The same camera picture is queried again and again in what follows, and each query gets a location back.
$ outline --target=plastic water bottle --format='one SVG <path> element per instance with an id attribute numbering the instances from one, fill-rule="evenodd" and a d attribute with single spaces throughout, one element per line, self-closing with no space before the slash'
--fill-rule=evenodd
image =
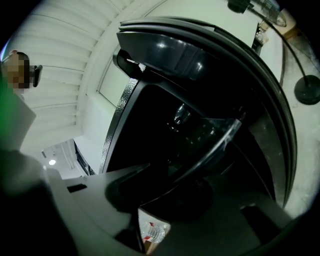
<path id="1" fill-rule="evenodd" d="M 164 225 L 156 225 L 152 222 L 142 221 L 139 223 L 141 238 L 152 243 L 160 243 L 166 236 Z"/>

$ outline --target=ceiling light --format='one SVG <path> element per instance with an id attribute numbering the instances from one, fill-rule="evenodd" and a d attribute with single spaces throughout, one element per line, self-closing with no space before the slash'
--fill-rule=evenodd
<path id="1" fill-rule="evenodd" d="M 50 160 L 49 165 L 53 166 L 56 163 L 56 160 Z"/>

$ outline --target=black cable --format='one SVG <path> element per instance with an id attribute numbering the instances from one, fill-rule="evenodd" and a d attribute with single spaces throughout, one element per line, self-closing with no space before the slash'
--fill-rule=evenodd
<path id="1" fill-rule="evenodd" d="M 284 38 L 284 36 L 275 28 L 274 25 L 271 24 L 270 21 L 268 21 L 266 19 L 266 17 L 264 17 L 262 14 L 260 14 L 259 12 L 255 11 L 254 9 L 252 9 L 251 7 L 249 7 L 247 10 L 249 10 L 251 13 L 253 13 L 254 15 L 258 16 L 259 18 L 261 18 L 265 23 L 267 23 L 269 25 L 270 28 L 272 28 L 277 34 L 278 36 L 282 39 L 282 41 L 284 42 L 284 44 L 288 47 L 288 49 L 290 50 L 290 52 L 292 53 L 296 63 L 299 66 L 299 69 L 301 70 L 301 73 L 303 75 L 303 79 L 304 79 L 304 83 L 307 86 L 308 85 L 308 80 L 306 77 L 306 73 L 297 57 L 297 55 L 295 54 L 294 50 L 292 49 L 292 47 L 289 45 L 289 43 L 287 42 L 287 40 Z"/>

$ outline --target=black lamp base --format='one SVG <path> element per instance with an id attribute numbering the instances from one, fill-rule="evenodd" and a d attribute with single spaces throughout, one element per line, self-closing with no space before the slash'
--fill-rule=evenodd
<path id="1" fill-rule="evenodd" d="M 302 104 L 317 104 L 320 102 L 320 79 L 314 75 L 300 78 L 295 84 L 294 95 Z"/>

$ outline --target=ceiling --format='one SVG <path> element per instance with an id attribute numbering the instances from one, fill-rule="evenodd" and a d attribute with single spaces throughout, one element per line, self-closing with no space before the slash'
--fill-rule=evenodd
<path id="1" fill-rule="evenodd" d="M 36 119 L 22 152 L 36 152 L 83 133 L 86 93 L 89 86 L 94 92 L 99 87 L 118 44 L 114 39 L 120 21 L 141 17 L 162 2 L 46 0 L 30 13 L 4 52 L 24 52 L 31 65 L 43 66 L 38 87 L 23 95 Z"/>
<path id="2" fill-rule="evenodd" d="M 63 180 L 87 175 L 77 161 L 73 139 L 52 145 L 42 151 L 29 152 L 27 155 L 37 159 L 46 170 L 52 168 L 58 170 Z"/>

